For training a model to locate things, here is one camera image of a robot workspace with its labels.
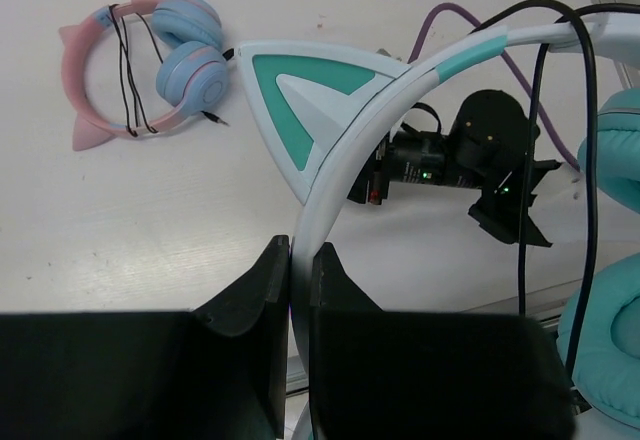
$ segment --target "purple cable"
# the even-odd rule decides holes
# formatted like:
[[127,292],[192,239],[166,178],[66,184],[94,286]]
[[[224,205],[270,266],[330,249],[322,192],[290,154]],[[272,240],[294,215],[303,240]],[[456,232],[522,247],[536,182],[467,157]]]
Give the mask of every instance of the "purple cable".
[[[481,25],[480,20],[478,20],[476,17],[473,16],[471,12],[469,12],[464,7],[458,5],[457,3],[450,3],[450,2],[441,3],[440,5],[436,6],[433,10],[431,10],[429,12],[429,15],[427,15],[427,18],[424,19],[424,23],[422,24],[422,28],[420,29],[420,33],[418,34],[416,43],[413,46],[413,51],[411,52],[411,56],[409,57],[409,63],[415,62],[416,59],[420,56],[420,52],[422,51],[422,46],[424,45],[424,42],[427,39],[427,33],[429,33],[429,29],[431,28],[431,25],[433,24],[436,17],[445,11],[457,13],[462,18],[464,18],[467,22],[473,25],[474,28],[477,28]],[[522,88],[524,88],[525,92],[527,92],[527,94],[529,95],[529,98],[531,98],[531,95],[532,95],[531,85],[529,85],[529,82],[525,78],[524,74],[520,71],[516,63],[513,61],[513,58],[511,58],[511,55],[509,55],[505,51],[505,52],[502,52],[501,57],[509,67],[509,70],[511,70],[511,72],[515,75],[516,79],[518,80],[518,83],[522,85]],[[549,118],[549,115],[547,115],[547,112],[545,111],[542,105],[540,105],[539,107],[539,114],[540,114],[540,119],[542,120],[542,124],[544,125],[544,128],[547,130],[547,133],[549,134],[549,138],[551,138],[551,142],[558,149],[558,152],[560,152],[560,155],[562,155],[562,158],[564,158],[566,162],[569,165],[571,165],[573,168],[580,171],[580,165],[578,164],[578,161],[571,154],[569,149],[565,146],[565,144],[560,139],[560,135],[558,135],[558,132],[556,132],[556,129],[553,127],[553,124],[551,123],[551,119]]]

